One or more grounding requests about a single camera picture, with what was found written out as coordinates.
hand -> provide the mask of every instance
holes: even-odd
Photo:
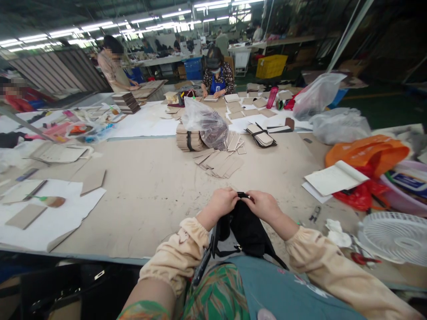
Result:
[[[242,201],[261,220],[271,225],[277,217],[283,216],[276,199],[271,194],[253,190],[246,194],[250,196],[250,199],[242,198]]]
[[[240,198],[231,187],[217,189],[212,198],[196,219],[207,230],[210,231],[218,222],[219,218],[230,213]]]

electric fan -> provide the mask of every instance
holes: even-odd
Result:
[[[359,223],[358,238],[378,256],[427,266],[427,220],[399,212],[376,212]]]

hair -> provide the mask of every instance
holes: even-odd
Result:
[[[104,48],[110,49],[113,54],[119,56],[122,56],[125,53],[125,50],[119,40],[110,35],[106,35],[104,37]]]
[[[216,58],[220,61],[221,66],[224,65],[224,56],[222,55],[220,48],[210,47],[206,56],[208,58]]]

blue bin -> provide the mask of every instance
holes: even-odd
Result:
[[[329,109],[335,109],[339,102],[344,98],[344,96],[347,94],[349,89],[339,89],[337,92],[337,95],[335,96],[334,101],[328,106]]]

pink container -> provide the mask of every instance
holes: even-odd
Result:
[[[427,172],[427,165],[421,162],[404,160],[400,163],[407,167]],[[387,179],[385,175],[380,176],[379,182],[391,189],[384,194],[385,198],[390,203],[390,206],[403,213],[409,213],[414,216],[427,217],[427,205],[400,191]]]

